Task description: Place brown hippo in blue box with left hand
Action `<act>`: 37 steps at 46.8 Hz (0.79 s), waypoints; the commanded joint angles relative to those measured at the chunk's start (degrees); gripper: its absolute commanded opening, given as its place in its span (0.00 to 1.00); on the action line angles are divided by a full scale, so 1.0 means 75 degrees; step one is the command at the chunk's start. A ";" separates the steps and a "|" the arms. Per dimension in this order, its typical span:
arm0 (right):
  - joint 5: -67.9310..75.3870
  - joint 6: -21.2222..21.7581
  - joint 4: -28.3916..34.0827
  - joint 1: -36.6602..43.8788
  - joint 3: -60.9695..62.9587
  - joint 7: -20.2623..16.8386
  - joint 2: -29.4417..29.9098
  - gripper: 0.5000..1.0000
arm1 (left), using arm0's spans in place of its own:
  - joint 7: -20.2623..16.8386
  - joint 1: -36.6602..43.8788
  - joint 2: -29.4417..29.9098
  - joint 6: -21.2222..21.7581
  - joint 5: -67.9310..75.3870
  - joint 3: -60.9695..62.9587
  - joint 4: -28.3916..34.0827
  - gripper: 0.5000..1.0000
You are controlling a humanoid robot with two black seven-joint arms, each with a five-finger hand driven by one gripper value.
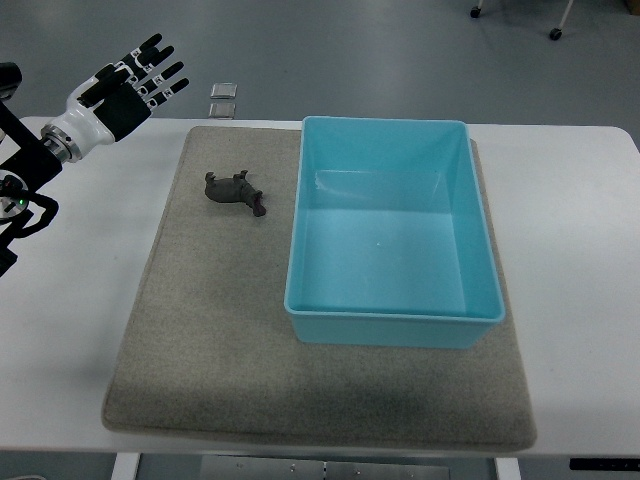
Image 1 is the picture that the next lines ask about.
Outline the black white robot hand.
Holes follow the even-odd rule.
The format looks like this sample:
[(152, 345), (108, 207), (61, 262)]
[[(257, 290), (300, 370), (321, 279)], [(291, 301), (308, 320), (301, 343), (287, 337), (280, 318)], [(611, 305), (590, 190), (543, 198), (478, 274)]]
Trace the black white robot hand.
[(75, 162), (97, 146), (124, 139), (188, 86), (188, 79), (177, 77), (181, 61), (163, 66), (174, 47), (161, 48), (161, 41), (156, 33), (106, 64), (69, 95), (65, 112), (43, 127), (43, 139), (61, 149), (65, 161)]

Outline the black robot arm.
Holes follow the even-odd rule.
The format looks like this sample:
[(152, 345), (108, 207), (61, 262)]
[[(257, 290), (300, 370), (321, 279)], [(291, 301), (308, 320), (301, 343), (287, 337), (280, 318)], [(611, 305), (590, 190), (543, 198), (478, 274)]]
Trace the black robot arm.
[(18, 150), (1, 163), (1, 272), (5, 274), (18, 255), (10, 250), (16, 239), (47, 228), (59, 211), (58, 202), (39, 189), (62, 171), (62, 165), (79, 159), (74, 140), (55, 126), (46, 126), (37, 138), (6, 105), (1, 106), (1, 133)]

